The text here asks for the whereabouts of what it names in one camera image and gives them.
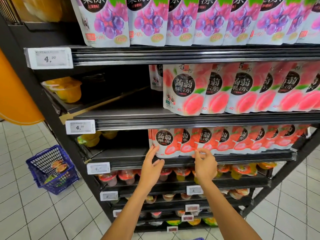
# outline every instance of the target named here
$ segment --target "tile floor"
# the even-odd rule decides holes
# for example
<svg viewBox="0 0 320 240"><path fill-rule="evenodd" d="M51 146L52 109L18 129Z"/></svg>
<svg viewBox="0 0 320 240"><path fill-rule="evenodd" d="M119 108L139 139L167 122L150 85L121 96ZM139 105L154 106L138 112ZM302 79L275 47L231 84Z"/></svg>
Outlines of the tile floor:
<svg viewBox="0 0 320 240"><path fill-rule="evenodd" d="M59 195L38 189L26 159L56 145L43 123L0 122L0 240L100 240L110 226L81 179ZM279 163L276 173L284 163ZM263 240L320 239L320 146L251 212ZM133 240L223 240L218 228L135 233Z"/></svg>

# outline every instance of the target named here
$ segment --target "person's right hand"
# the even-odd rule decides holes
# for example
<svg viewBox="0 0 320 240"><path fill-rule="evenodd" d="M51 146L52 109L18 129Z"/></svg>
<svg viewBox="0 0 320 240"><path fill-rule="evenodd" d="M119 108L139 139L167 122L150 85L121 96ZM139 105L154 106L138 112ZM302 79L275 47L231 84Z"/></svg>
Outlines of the person's right hand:
<svg viewBox="0 0 320 240"><path fill-rule="evenodd" d="M200 184L212 181L217 176L217 161L212 153L206 148L194 150L192 155L195 158L195 174Z"/></svg>

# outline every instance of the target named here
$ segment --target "forearm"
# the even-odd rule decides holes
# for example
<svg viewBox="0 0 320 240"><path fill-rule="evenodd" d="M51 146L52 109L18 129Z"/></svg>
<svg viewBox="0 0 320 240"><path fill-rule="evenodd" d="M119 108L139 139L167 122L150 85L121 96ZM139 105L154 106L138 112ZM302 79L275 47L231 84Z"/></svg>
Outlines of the forearm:
<svg viewBox="0 0 320 240"><path fill-rule="evenodd" d="M259 235L236 212L212 181L207 180L200 184L225 240L261 240Z"/></svg>
<svg viewBox="0 0 320 240"><path fill-rule="evenodd" d="M143 202L149 192L150 190L144 189L138 185L121 213L114 220L101 240L130 240L134 233Z"/></svg>

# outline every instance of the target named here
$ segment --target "snack package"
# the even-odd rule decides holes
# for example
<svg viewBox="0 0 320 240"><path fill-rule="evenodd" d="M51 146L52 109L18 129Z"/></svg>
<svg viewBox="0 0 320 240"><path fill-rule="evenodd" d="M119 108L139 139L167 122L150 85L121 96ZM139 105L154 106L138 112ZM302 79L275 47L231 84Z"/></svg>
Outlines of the snack package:
<svg viewBox="0 0 320 240"><path fill-rule="evenodd" d="M149 65L150 87L153 90L163 90L163 65Z"/></svg>
<svg viewBox="0 0 320 240"><path fill-rule="evenodd" d="M302 31L305 21L316 1L317 0L302 0L300 8L297 12L294 12L295 16L291 22L289 30L283 37L283 43L294 44L298 40L299 34Z"/></svg>
<svg viewBox="0 0 320 240"><path fill-rule="evenodd" d="M298 103L302 101L319 70L319 61L297 62L296 66L288 72L268 110L276 112L296 111ZM312 103L313 101L306 98L300 108L309 109Z"/></svg>
<svg viewBox="0 0 320 240"><path fill-rule="evenodd" d="M320 44L320 0L313 5L312 10L303 22L297 43Z"/></svg>
<svg viewBox="0 0 320 240"><path fill-rule="evenodd" d="M273 148L275 149L288 149L296 140L306 131L309 125L284 125L283 131L274 142Z"/></svg>
<svg viewBox="0 0 320 240"><path fill-rule="evenodd" d="M199 0L193 44L222 45L232 0Z"/></svg>
<svg viewBox="0 0 320 240"><path fill-rule="evenodd" d="M258 99L252 108L252 112L267 111L269 109L274 97L294 64L295 62L291 61L273 63L258 93Z"/></svg>
<svg viewBox="0 0 320 240"><path fill-rule="evenodd" d="M71 3L86 45L130 46L126 0L71 0Z"/></svg>
<svg viewBox="0 0 320 240"><path fill-rule="evenodd" d="M220 128L222 131L221 137L218 141L217 149L213 151L216 154L230 154L236 144L235 141L240 137L240 133L237 133L238 131L235 131L232 126Z"/></svg>
<svg viewBox="0 0 320 240"><path fill-rule="evenodd" d="M300 7L301 0L264 0L248 44L282 44Z"/></svg>
<svg viewBox="0 0 320 240"><path fill-rule="evenodd" d="M212 64L209 84L201 111L202 114L221 114L224 112L239 64L239 62Z"/></svg>
<svg viewBox="0 0 320 240"><path fill-rule="evenodd" d="M236 128L235 135L237 135L236 137L238 138L238 140L236 141L236 145L234 146L232 153L236 153L236 154L254 153L252 152L251 148L253 147L256 140L259 141L261 139L259 137L259 133L261 131L262 126L253 125L253 126L246 126L244 128L240 126L238 126L237 128L236 126L234 126L234 129L235 128Z"/></svg>
<svg viewBox="0 0 320 240"><path fill-rule="evenodd" d="M164 46L169 0L127 0L130 44Z"/></svg>
<svg viewBox="0 0 320 240"><path fill-rule="evenodd" d="M263 0L233 0L223 45L245 45L250 34Z"/></svg>
<svg viewBox="0 0 320 240"><path fill-rule="evenodd" d="M192 137L192 130L191 128L183 130L180 156L191 156L198 147L194 137Z"/></svg>
<svg viewBox="0 0 320 240"><path fill-rule="evenodd" d="M154 146L160 146L155 153L159 158L178 157L180 154L183 129L153 129Z"/></svg>
<svg viewBox="0 0 320 240"><path fill-rule="evenodd" d="M318 73L310 84L302 100L298 102L296 111L320 110L320 74Z"/></svg>
<svg viewBox="0 0 320 240"><path fill-rule="evenodd" d="M193 116L201 113L212 64L164 64L163 107Z"/></svg>
<svg viewBox="0 0 320 240"><path fill-rule="evenodd" d="M225 111L249 113L272 66L272 62L240 63Z"/></svg>
<svg viewBox="0 0 320 240"><path fill-rule="evenodd" d="M222 135L222 127L193 128L191 130L191 139L197 145L195 148L206 148L214 154L217 148L217 137Z"/></svg>
<svg viewBox="0 0 320 240"><path fill-rule="evenodd" d="M278 125L264 125L265 136L262 139L261 151L266 151L267 149L272 148L275 143L276 137L279 133Z"/></svg>
<svg viewBox="0 0 320 240"><path fill-rule="evenodd" d="M199 0L169 0L166 45L191 46Z"/></svg>

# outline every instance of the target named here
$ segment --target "hand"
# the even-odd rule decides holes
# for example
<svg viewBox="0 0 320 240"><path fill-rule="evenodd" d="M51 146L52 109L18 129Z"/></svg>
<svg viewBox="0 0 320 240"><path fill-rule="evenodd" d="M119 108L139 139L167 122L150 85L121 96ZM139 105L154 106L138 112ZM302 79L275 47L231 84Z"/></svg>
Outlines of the hand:
<svg viewBox="0 0 320 240"><path fill-rule="evenodd" d="M152 159L154 158L156 152L159 150L159 146L151 146L149 151L146 154L146 158L144 159L141 176L138 183L142 189L148 190L147 193L150 192L152 187L157 183L162 167L165 164L163 159L158 159L154 163L152 163Z"/></svg>
<svg viewBox="0 0 320 240"><path fill-rule="evenodd" d="M195 158L195 174L200 184L212 181L217 176L218 163L208 149L199 148L194 150L192 157Z"/></svg>

